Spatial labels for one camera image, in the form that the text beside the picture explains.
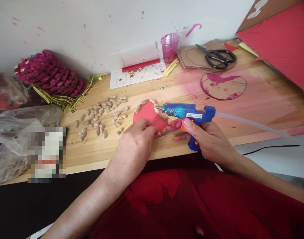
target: pink pinecone craft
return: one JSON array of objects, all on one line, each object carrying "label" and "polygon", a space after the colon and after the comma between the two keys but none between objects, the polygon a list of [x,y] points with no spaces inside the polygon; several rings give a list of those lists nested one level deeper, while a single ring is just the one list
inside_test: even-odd
[{"label": "pink pinecone craft", "polygon": [[72,69],[66,69],[50,50],[22,59],[14,72],[25,84],[38,86],[51,95],[73,97],[86,89],[86,83],[78,74]]}]

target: blue glue gun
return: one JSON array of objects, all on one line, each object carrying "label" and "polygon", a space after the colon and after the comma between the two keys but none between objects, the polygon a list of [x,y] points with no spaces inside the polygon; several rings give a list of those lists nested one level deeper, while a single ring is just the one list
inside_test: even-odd
[{"label": "blue glue gun", "polygon": [[[166,113],[168,116],[177,117],[182,121],[184,118],[189,118],[198,126],[200,126],[202,122],[211,122],[216,111],[213,106],[205,106],[203,110],[197,110],[196,106],[193,104],[167,104],[162,107],[155,106],[155,108],[162,110],[162,112]],[[186,132],[183,122],[178,131]],[[193,135],[191,135],[191,140],[188,145],[191,150],[197,151],[200,149],[199,143]]]}]

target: wooden desk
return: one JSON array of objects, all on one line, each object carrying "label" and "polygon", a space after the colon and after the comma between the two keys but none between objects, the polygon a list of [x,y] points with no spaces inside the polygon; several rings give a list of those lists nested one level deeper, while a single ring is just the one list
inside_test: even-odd
[{"label": "wooden desk", "polygon": [[[236,45],[235,40],[229,44]],[[254,59],[250,53],[242,48],[234,51],[237,65],[232,69],[219,73],[222,78],[228,76],[242,76],[247,80],[245,92],[238,98],[220,101],[214,98],[205,99],[208,95],[200,86],[204,72],[198,69],[184,69],[179,64],[168,77],[124,86],[110,90],[110,76],[103,82],[96,83],[84,98],[84,104],[79,103],[75,113],[65,113],[61,126],[69,128],[67,136],[66,167],[67,174],[105,168],[117,147],[119,136],[117,129],[112,127],[113,114],[104,113],[100,117],[106,125],[108,137],[102,139],[95,134],[95,129],[88,129],[86,140],[79,141],[78,131],[73,122],[84,114],[86,108],[102,102],[111,95],[127,96],[128,102],[117,109],[131,106],[129,117],[122,121],[126,129],[132,124],[134,108],[143,99],[154,98],[159,104],[188,103],[196,104],[198,109],[204,105],[214,106],[217,112],[223,112],[246,118],[274,129],[286,131],[290,135],[304,134],[304,94],[296,89],[291,82],[270,69],[260,61]],[[230,119],[214,117],[214,121],[221,127],[232,145],[258,142],[278,138],[269,132]],[[187,145],[187,141],[174,142],[171,138],[180,132],[171,132],[155,140],[149,160],[170,156],[194,153]],[[21,175],[10,183],[22,182],[27,175]]]}]

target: plastic cup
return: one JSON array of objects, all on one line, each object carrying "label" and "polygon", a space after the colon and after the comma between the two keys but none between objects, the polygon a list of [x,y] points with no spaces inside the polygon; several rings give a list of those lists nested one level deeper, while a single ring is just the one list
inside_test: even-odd
[{"label": "plastic cup", "polygon": [[176,59],[176,51],[180,36],[177,33],[170,33],[161,38],[164,62],[172,63]]}]

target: yellow paper strip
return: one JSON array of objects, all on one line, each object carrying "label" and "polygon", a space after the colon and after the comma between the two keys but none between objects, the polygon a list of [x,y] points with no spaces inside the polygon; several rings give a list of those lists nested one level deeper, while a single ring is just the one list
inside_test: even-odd
[{"label": "yellow paper strip", "polygon": [[248,52],[252,53],[254,56],[259,57],[259,54],[256,53],[252,48],[250,48],[248,45],[246,45],[244,42],[241,42],[239,44],[240,47],[244,48]]},{"label": "yellow paper strip", "polygon": [[162,73],[162,75],[166,75],[168,76],[171,71],[177,66],[177,64],[179,63],[180,61],[178,60],[178,58],[176,58],[172,63],[171,65],[169,65],[168,68],[166,68],[166,70]]}]

